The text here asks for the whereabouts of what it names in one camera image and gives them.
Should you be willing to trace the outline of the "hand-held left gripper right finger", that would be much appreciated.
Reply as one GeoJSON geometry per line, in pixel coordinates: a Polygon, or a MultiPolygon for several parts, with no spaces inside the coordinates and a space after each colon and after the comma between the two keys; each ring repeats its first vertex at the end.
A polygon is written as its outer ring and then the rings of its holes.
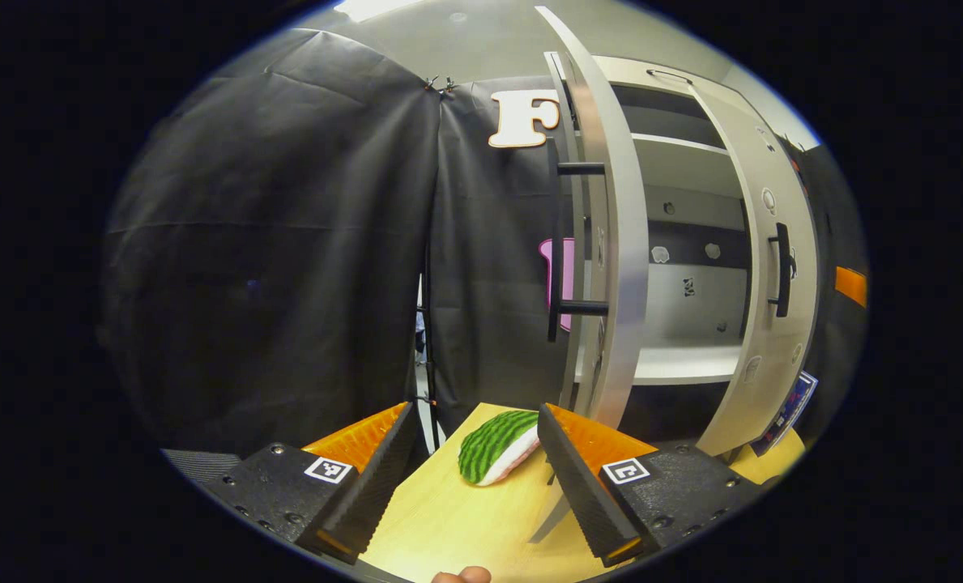
{"type": "Polygon", "coordinates": [[[551,403],[539,408],[537,429],[582,536],[607,568],[688,542],[761,496],[760,484],[692,445],[651,445],[551,403]]]}

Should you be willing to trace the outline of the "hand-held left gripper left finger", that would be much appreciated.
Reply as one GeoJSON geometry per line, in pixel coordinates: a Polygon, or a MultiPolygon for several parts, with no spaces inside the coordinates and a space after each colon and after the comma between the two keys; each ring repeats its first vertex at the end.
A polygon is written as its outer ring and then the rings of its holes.
{"type": "Polygon", "coordinates": [[[415,403],[403,402],[304,447],[263,447],[206,489],[270,534],[355,564],[403,480],[416,440],[415,403]]]}

